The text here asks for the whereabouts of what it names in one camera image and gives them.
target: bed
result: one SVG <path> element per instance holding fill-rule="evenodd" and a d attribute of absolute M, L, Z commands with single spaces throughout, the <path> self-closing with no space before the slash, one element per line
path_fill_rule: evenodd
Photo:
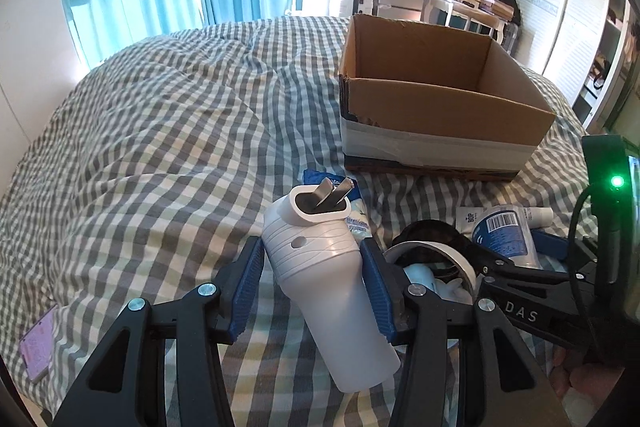
<path fill-rule="evenodd" d="M 0 204 L 0 353 L 23 394 L 55 412 L 129 299 L 171 300 L 209 281 L 305 168 L 345 174 L 337 66 L 347 24 L 282 17 L 146 39 L 67 97 Z M 461 205 L 551 206 L 550 231 L 566 233 L 587 180 L 584 131 L 562 94 L 527 74 L 558 117 L 510 184 L 353 174 L 382 245 L 417 219 L 452 223 Z M 53 306 L 50 370 L 31 383 L 18 340 Z M 523 336 L 549 370 L 552 346 Z M 172 351 L 167 407 L 177 422 Z M 453 350 L 452 369 L 455 359 Z M 268 263 L 222 366 L 238 426 L 385 426 L 397 383 L 341 394 Z"/>

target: white plastic bottle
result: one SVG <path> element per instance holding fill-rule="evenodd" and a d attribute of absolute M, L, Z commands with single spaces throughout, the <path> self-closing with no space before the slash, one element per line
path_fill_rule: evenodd
<path fill-rule="evenodd" d="M 297 304 L 338 389 L 354 393 L 390 378 L 396 351 L 378 331 L 362 281 L 362 258 L 341 210 L 306 214 L 296 204 L 317 185 L 300 185 L 271 204 L 262 240 L 275 278 Z"/>

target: finger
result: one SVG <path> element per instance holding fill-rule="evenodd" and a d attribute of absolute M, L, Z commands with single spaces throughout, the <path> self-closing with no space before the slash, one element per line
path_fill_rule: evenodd
<path fill-rule="evenodd" d="M 553 358 L 554 367 L 558 367 L 559 365 L 562 365 L 565 358 L 566 358 L 566 349 L 564 349 L 564 347 L 554 346 L 554 358 Z"/>
<path fill-rule="evenodd" d="M 569 373 L 564 367 L 554 367 L 549 374 L 549 382 L 556 392 L 556 396 L 562 400 L 566 392 L 569 390 Z"/>
<path fill-rule="evenodd" d="M 589 396 L 597 407 L 609 396 L 622 375 L 622 368 L 601 363 L 586 363 L 575 368 L 569 377 L 572 387 Z"/>

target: barcode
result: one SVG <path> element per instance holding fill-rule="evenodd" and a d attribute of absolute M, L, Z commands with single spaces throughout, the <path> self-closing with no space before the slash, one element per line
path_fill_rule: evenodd
<path fill-rule="evenodd" d="M 503 214 L 496 214 L 495 216 L 488 217 L 486 220 L 486 228 L 489 233 L 494 230 L 501 229 L 502 227 L 517 227 L 518 218 L 515 212 L 505 212 Z"/>

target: round hole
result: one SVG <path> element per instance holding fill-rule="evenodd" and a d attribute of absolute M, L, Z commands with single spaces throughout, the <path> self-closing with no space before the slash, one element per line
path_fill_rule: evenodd
<path fill-rule="evenodd" d="M 306 237 L 299 235 L 293 241 L 291 241 L 291 248 L 300 248 L 306 245 Z"/>

